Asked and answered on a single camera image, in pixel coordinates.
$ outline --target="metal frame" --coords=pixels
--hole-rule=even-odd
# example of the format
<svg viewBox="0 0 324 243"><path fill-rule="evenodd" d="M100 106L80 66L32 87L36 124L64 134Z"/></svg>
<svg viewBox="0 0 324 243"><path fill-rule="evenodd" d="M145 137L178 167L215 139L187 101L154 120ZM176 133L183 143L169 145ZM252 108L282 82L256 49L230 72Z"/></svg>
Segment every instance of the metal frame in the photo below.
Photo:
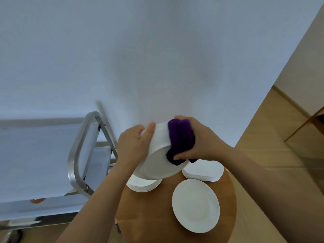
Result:
<svg viewBox="0 0 324 243"><path fill-rule="evenodd" d="M80 156L81 148L83 146L83 142L89 130L90 124L93 122L97 122L99 124L98 129L99 130L101 129L103 131L103 134L105 135L107 142L111 147L111 151L115 155L115 158L117 159L118 157L117 147L113 142L114 139L110 131L106 128L106 124L103 122L100 113L99 112L88 113L83 120L82 126L78 132L78 135L75 138L75 141L71 147L69 156L67 158L67 173L71 185L79 193L82 193L88 198L94 193L94 191L84 182L83 178L79 174L79 156Z"/></svg>

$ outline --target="purple towel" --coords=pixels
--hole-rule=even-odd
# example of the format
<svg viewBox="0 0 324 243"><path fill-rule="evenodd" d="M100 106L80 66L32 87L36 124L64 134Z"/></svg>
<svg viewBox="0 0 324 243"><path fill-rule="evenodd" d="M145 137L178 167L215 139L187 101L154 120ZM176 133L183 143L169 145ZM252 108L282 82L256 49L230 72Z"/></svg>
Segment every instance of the purple towel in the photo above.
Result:
<svg viewBox="0 0 324 243"><path fill-rule="evenodd" d="M174 165L184 163L185 159L173 160L174 155L190 150L195 145L195 135L191 129L188 119L179 120L172 119L168 122L169 136L171 140L171 148L167 152L167 159Z"/></svg>

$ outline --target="wooden table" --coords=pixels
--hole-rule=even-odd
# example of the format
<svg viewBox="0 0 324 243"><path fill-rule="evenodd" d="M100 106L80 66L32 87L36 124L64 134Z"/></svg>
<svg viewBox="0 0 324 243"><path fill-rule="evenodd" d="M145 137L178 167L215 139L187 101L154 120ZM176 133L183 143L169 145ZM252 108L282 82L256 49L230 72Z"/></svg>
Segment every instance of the wooden table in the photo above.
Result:
<svg viewBox="0 0 324 243"><path fill-rule="evenodd" d="M217 182L205 182L215 192L220 217L209 232L197 234L185 229L176 219L172 209L172 194L186 178L179 172L163 179L152 191L134 192L125 186L116 218L121 233L131 242L217 242L229 240L236 219L236 196L233 183L224 170Z"/></svg>

